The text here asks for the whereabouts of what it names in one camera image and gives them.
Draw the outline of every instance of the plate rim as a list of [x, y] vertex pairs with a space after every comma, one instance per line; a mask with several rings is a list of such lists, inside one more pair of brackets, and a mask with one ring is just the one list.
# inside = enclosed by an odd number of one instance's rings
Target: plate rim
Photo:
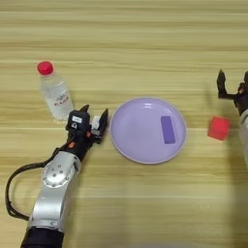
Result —
[[[183, 121], [183, 126], [184, 126], [184, 129], [185, 129], [185, 136], [184, 136], [184, 139], [182, 141], [182, 144], [180, 145], [179, 149], [177, 150], [177, 152], [175, 152], [172, 156], [170, 156], [168, 159], [166, 160], [162, 160], [162, 161], [158, 161], [158, 162], [142, 162], [142, 161], [139, 161], [139, 160], [136, 160], [136, 159], [133, 159], [131, 158], [130, 156], [128, 156], [126, 153], [124, 153], [123, 151], [121, 151], [121, 149], [117, 146], [117, 144], [115, 143], [114, 139], [113, 139], [113, 135], [112, 135], [112, 123], [113, 123], [113, 119], [114, 119], [114, 116], [117, 114], [117, 112], [123, 108], [125, 105], [127, 104], [130, 104], [131, 102], [134, 102], [134, 101], [138, 101], [138, 100], [156, 100], [156, 101], [159, 101], [161, 103], [164, 103], [164, 104], [167, 104], [167, 105], [170, 105], [173, 109], [175, 109], [177, 111], [177, 113], [179, 113], [182, 121]], [[181, 112], [178, 110], [178, 108], [176, 108], [175, 106], [173, 106], [171, 103], [167, 102], [167, 101], [164, 101], [164, 100], [161, 100], [160, 98], [153, 98], [153, 97], [140, 97], [140, 98], [134, 98], [134, 99], [131, 99], [127, 102], [125, 102], [124, 104], [121, 104], [117, 110], [114, 112], [112, 118], [111, 118], [111, 121], [110, 121], [110, 124], [109, 124], [109, 129], [110, 129], [110, 137], [111, 137], [111, 142], [113, 144], [113, 146], [115, 147], [116, 150], [118, 150], [118, 152], [128, 158], [129, 160], [131, 161], [134, 161], [136, 163], [139, 163], [139, 164], [144, 164], [144, 165], [159, 165], [159, 164], [162, 164], [162, 163], [165, 163], [169, 160], [171, 160], [172, 158], [176, 157], [178, 155], [178, 153], [182, 150], [185, 142], [186, 142], [186, 138], [187, 138], [187, 125], [186, 125], [186, 121], [183, 117], [183, 115], [181, 114]]]

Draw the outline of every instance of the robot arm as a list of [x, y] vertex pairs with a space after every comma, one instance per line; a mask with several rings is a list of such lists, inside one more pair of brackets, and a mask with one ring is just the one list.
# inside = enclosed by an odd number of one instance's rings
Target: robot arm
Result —
[[244, 147], [244, 158], [248, 167], [248, 72], [245, 73], [244, 82], [238, 86], [236, 94], [228, 94], [225, 86], [226, 77], [221, 70], [217, 78], [218, 96], [220, 99], [233, 100], [240, 115], [239, 136]]
[[[66, 130], [69, 131], [68, 141], [54, 151], [52, 159], [49, 159], [43, 168], [41, 191], [28, 219], [21, 248], [62, 247], [71, 197], [77, 185], [81, 162], [93, 143], [102, 141], [108, 125], [107, 109], [101, 116], [94, 118], [94, 123], [90, 125], [88, 108], [89, 106], [85, 106], [70, 113], [66, 126]], [[7, 209], [11, 205], [9, 186], [6, 191]]]

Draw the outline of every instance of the black cable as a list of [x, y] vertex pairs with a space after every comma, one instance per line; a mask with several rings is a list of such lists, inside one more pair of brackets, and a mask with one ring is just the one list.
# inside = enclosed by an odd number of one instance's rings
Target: black cable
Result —
[[59, 147], [58, 149], [55, 150], [55, 152], [45, 161], [41, 162], [41, 163], [34, 163], [34, 164], [29, 164], [29, 165], [25, 165], [22, 166], [20, 168], [18, 168], [17, 170], [15, 170], [10, 178], [8, 179], [8, 182], [6, 184], [6, 189], [5, 189], [5, 205], [7, 208], [8, 213], [15, 218], [18, 219], [22, 219], [25, 221], [28, 221], [29, 217], [20, 213], [19, 211], [17, 211], [13, 206], [12, 206], [12, 201], [10, 200], [10, 187], [11, 187], [11, 183], [13, 181], [13, 179], [20, 173], [25, 172], [25, 171], [29, 171], [32, 169], [37, 169], [37, 168], [44, 168], [50, 161], [52, 161], [54, 159], [54, 157], [58, 154], [59, 151], [61, 151], [63, 148], [65, 148], [70, 142], [72, 142], [74, 140], [76, 136], [72, 135], [72, 137], [70, 139], [68, 139], [68, 141], [63, 144], [61, 147]]

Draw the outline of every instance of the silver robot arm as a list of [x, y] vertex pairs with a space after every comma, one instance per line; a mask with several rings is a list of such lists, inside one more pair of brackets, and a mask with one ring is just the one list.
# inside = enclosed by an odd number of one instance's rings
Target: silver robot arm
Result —
[[[70, 113], [66, 130], [67, 142], [55, 149], [47, 161], [23, 166], [11, 175], [6, 186], [6, 206], [8, 213], [16, 218], [27, 220], [27, 230], [21, 248], [61, 248], [66, 221], [70, 211], [73, 192], [77, 186], [77, 178], [81, 162], [93, 143], [101, 143], [108, 125], [109, 111], [89, 124], [89, 106]], [[13, 178], [23, 171], [43, 168], [40, 194], [33, 211], [28, 216], [18, 212], [9, 197]]]

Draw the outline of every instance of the plastic water bottle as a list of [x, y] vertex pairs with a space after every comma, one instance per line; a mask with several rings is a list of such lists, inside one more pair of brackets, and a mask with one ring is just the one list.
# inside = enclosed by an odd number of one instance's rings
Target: plastic water bottle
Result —
[[64, 79], [53, 71], [50, 62], [41, 62], [37, 68], [41, 74], [40, 91], [52, 116], [59, 121], [66, 120], [74, 106]]

